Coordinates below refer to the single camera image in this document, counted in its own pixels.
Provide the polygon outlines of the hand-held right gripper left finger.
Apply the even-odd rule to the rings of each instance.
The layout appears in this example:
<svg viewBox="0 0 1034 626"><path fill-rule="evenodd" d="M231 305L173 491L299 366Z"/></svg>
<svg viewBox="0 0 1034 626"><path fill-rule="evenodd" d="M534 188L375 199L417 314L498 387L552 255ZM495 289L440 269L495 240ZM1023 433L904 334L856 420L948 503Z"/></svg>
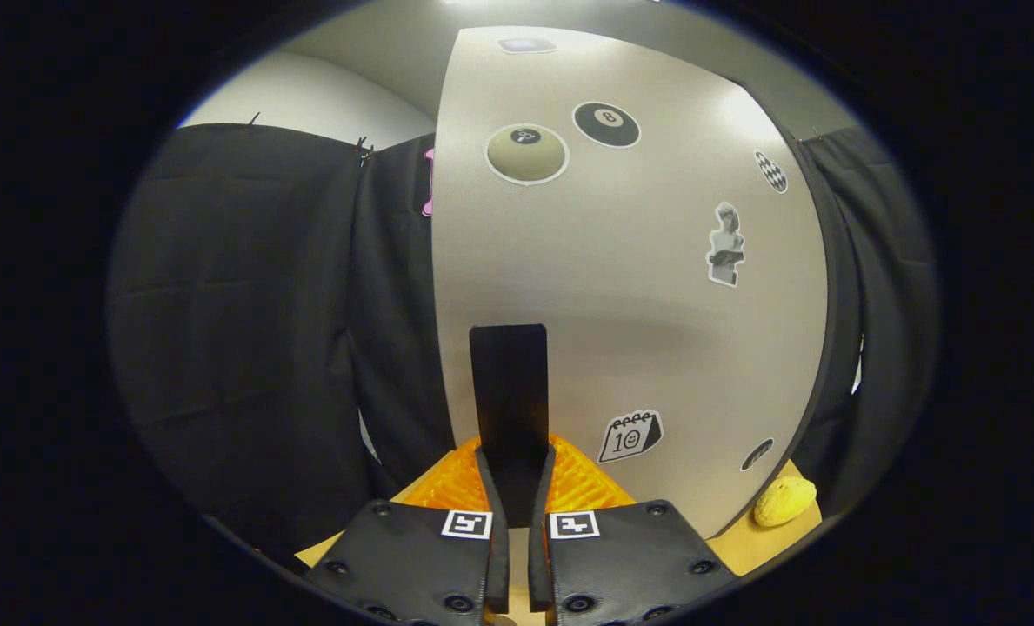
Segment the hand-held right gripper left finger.
<svg viewBox="0 0 1034 626"><path fill-rule="evenodd" d="M311 563L311 585L382 625L494 623L509 608L509 528L480 445L366 503Z"/></svg>

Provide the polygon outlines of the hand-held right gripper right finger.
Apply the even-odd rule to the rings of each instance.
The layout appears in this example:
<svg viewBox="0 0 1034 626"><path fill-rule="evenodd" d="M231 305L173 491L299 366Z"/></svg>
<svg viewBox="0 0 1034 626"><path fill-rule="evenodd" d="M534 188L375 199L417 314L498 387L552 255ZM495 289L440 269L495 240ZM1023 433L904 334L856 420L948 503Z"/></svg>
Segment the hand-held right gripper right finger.
<svg viewBox="0 0 1034 626"><path fill-rule="evenodd" d="M529 537L530 607L546 623L644 625L735 586L671 502L639 502L576 445L549 445Z"/></svg>

